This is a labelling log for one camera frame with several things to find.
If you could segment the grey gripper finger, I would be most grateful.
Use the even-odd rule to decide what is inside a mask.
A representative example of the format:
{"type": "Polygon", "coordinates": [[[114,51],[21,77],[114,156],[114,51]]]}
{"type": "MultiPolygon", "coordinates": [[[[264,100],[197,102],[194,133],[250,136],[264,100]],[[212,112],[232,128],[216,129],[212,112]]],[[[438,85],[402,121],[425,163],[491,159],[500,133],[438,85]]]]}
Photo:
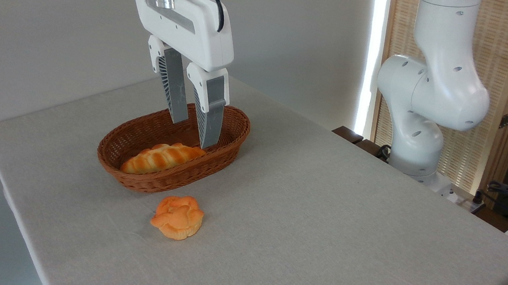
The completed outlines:
{"type": "Polygon", "coordinates": [[[182,56],[155,35],[150,35],[148,45],[153,71],[161,78],[171,120],[174,124],[186,121],[189,116],[182,56]]]}
{"type": "Polygon", "coordinates": [[[205,149],[217,144],[220,137],[224,107],[230,105],[229,73],[225,68],[207,72],[190,63],[187,74],[194,88],[200,146],[205,149]]]}

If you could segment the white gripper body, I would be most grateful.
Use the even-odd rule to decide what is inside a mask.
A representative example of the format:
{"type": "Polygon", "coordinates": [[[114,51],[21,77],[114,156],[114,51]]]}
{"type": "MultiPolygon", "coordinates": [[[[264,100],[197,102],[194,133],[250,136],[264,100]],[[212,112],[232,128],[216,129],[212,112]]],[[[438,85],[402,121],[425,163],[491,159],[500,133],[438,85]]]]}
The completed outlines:
{"type": "Polygon", "coordinates": [[[149,33],[208,72],[228,67],[235,58],[229,13],[220,23],[214,0],[176,0],[174,9],[150,0],[135,0],[140,21],[149,33]]]}

